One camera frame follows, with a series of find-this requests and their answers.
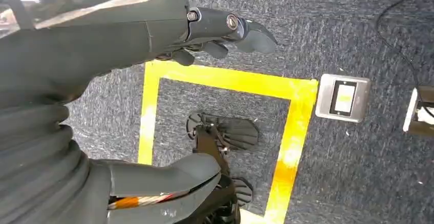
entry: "metal bolt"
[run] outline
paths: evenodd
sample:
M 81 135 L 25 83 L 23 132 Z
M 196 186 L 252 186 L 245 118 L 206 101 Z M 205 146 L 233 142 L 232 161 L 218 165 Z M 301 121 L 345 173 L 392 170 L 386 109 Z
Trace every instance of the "metal bolt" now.
M 198 18 L 199 18 L 198 14 L 196 12 L 194 12 L 194 11 L 191 11 L 191 12 L 187 13 L 187 19 L 188 19 L 188 21 L 195 21 L 195 20 L 198 20 Z
M 238 18 L 233 14 L 229 14 L 227 25 L 231 30 L 236 30 L 238 28 Z

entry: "yellow tape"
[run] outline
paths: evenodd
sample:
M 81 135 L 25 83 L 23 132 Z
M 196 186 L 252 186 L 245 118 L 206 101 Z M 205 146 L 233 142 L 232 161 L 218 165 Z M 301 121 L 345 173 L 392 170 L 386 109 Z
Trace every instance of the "yellow tape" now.
M 318 82 L 200 65 L 185 67 L 171 61 L 147 62 L 138 156 L 138 161 L 141 164 L 152 164 L 160 78 L 291 101 L 265 216 L 261 217 L 242 210 L 242 223 L 284 223 L 297 174 L 298 162 L 316 100 Z

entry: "black cable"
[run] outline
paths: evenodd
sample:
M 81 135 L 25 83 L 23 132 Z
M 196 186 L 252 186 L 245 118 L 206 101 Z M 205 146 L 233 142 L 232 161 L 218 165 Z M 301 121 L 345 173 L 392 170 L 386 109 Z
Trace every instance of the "black cable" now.
M 410 67 L 411 73 L 413 75 L 414 81 L 415 81 L 415 88 L 416 91 L 418 92 L 419 95 L 419 100 L 423 103 L 423 99 L 422 99 L 422 95 L 419 89 L 419 79 L 418 79 L 418 72 L 416 71 L 415 66 L 413 65 L 412 61 L 408 59 L 408 57 L 406 55 L 404 55 L 401 51 L 401 47 L 397 46 L 394 47 L 392 44 L 390 44 L 386 38 L 384 38 L 383 35 L 381 35 L 381 32 L 379 30 L 379 25 L 381 23 L 381 18 L 392 8 L 396 7 L 397 5 L 403 3 L 406 0 L 397 0 L 396 2 L 392 3 L 391 5 L 389 5 L 388 7 L 386 7 L 376 18 L 375 20 L 375 31 L 377 33 L 377 36 L 381 39 L 381 41 L 388 46 L 389 48 L 391 48 L 392 50 L 394 50 L 394 52 L 396 52 L 399 56 L 401 56 L 401 58 L 408 64 L 408 66 Z M 434 114 L 432 114 L 432 112 L 430 112 L 426 106 L 422 106 L 422 108 L 431 116 L 434 118 Z

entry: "gray carpet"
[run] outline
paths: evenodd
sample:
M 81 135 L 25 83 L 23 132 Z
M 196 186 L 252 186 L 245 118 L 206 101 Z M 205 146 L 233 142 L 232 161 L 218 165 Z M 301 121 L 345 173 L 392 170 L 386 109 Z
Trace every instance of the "gray carpet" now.
M 312 118 L 288 223 L 434 221 L 434 140 L 402 132 L 413 80 L 407 66 L 381 44 L 372 28 L 374 16 L 392 1 L 191 0 L 194 6 L 233 11 L 266 24 L 279 42 L 277 52 L 269 56 L 232 52 L 226 59 L 215 60 L 199 54 L 197 64 L 294 78 L 344 74 L 373 82 L 363 123 Z M 434 85 L 434 0 L 405 2 L 388 14 L 382 31 L 414 59 L 421 82 Z M 142 82 L 141 66 L 115 71 L 96 79 L 83 98 L 70 106 L 75 138 L 92 157 L 137 159 Z M 180 134 L 184 120 L 177 118 L 195 105 L 223 115 L 276 118 L 265 128 L 268 136 L 263 144 L 278 141 L 283 124 L 278 117 L 284 116 L 288 104 L 201 87 L 212 94 L 206 100 L 205 95 L 193 96 L 191 88 L 198 87 L 170 81 L 161 86 L 156 142 L 176 146 L 163 154 L 163 147 L 156 145 L 156 163 L 167 164 L 188 153 L 190 148 L 183 150 L 188 141 Z M 173 116 L 164 109 L 169 104 L 177 110 Z M 273 162 L 277 148 L 259 150 L 263 150 L 258 151 L 261 160 Z M 260 191 L 268 187 L 270 167 L 267 163 L 265 168 L 250 169 L 260 171 L 252 181 L 264 179 L 263 185 L 255 182 Z M 262 212 L 265 199 L 264 192 L 255 199 L 252 211 Z

